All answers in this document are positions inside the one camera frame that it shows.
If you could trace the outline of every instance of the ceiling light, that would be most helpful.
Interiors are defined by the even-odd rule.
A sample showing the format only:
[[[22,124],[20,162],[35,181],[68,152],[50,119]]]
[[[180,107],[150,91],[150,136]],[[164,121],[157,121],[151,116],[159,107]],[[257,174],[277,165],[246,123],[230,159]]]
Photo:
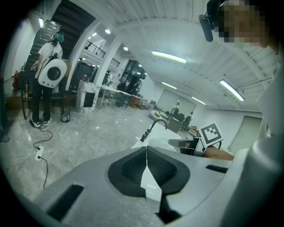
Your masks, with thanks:
[[[185,59],[182,59],[182,58],[177,57],[177,56],[173,56],[173,55],[169,55],[169,54],[165,54],[165,53],[161,53],[161,52],[156,52],[156,51],[152,51],[152,54],[155,55],[155,56],[171,59],[171,60],[178,61],[178,62],[181,62],[181,63],[186,63]]]
[[[166,86],[169,86],[169,87],[171,87],[171,88],[174,88],[175,90],[177,89],[176,87],[171,86],[170,84],[167,84],[167,83],[165,83],[165,82],[162,82],[162,84],[164,84],[164,85],[166,85]]]
[[[244,101],[244,97],[240,95],[231,85],[229,85],[225,80],[221,80],[220,84],[227,88],[230,92],[232,92],[240,101]]]
[[[42,18],[39,18],[39,25],[40,25],[40,27],[43,27],[43,25],[44,25]]]
[[[197,98],[195,98],[195,97],[193,97],[193,96],[192,96],[191,98],[195,99],[196,101],[201,102],[203,105],[206,105],[206,103],[204,103],[203,101],[200,101],[199,99],[197,99]]]

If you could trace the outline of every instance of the marble floor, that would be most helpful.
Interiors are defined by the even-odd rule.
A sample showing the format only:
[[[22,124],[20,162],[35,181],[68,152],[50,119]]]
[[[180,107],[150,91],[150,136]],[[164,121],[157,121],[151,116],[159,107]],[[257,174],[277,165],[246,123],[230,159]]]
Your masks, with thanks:
[[[53,138],[40,143],[46,148],[43,157],[48,161],[46,186],[87,160],[130,149],[153,123],[148,113],[148,110],[109,106],[100,113],[98,108],[88,114],[71,110],[71,120],[63,123],[59,109],[55,108],[51,114],[53,121],[46,128],[53,133]],[[0,145],[0,165],[4,169],[15,159],[32,154],[18,160],[4,173],[16,192],[33,200],[43,190],[46,176],[46,163],[35,160],[37,150],[33,149],[33,143],[49,139],[51,135],[32,128],[22,112],[8,115],[14,123],[8,132],[10,141]]]

